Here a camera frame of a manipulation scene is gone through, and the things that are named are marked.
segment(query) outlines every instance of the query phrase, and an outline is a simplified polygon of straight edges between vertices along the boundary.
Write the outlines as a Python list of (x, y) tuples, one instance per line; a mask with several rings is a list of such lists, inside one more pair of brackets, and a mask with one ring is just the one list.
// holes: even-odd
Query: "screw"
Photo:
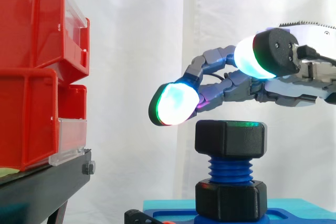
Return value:
[(85, 165), (85, 174), (86, 175), (93, 175), (96, 171), (96, 163), (95, 161), (88, 161)]

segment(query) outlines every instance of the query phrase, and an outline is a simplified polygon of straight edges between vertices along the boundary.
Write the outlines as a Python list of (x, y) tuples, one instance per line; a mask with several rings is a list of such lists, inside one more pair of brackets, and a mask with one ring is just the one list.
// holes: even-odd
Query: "blue base plate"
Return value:
[[(336, 213), (302, 199), (270, 199), (268, 207), (267, 215), (253, 224), (336, 224)], [(176, 224), (224, 223), (198, 216), (194, 200), (148, 200), (144, 202), (144, 212), (159, 221)]]

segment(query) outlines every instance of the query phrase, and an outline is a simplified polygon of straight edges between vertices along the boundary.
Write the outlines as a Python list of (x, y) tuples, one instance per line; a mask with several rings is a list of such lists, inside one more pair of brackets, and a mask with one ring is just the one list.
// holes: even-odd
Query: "black cylindrical joint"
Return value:
[(293, 63), (292, 45), (298, 44), (295, 36), (281, 28), (258, 33), (253, 40), (253, 52), (259, 65), (277, 77), (299, 72)]

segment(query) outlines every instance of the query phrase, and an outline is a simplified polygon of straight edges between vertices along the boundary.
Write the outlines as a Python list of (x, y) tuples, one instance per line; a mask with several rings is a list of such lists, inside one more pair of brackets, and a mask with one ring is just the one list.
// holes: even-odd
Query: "blue threaded bolt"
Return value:
[(252, 185), (251, 159), (222, 158), (211, 156), (209, 168), (210, 182), (240, 186)]

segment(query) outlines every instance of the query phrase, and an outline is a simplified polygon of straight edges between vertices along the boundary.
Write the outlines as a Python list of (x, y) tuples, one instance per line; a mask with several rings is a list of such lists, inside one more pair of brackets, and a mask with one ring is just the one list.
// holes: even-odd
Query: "black shelf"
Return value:
[(67, 200), (89, 180), (91, 150), (59, 166), (46, 165), (0, 179), (0, 223), (62, 223)]

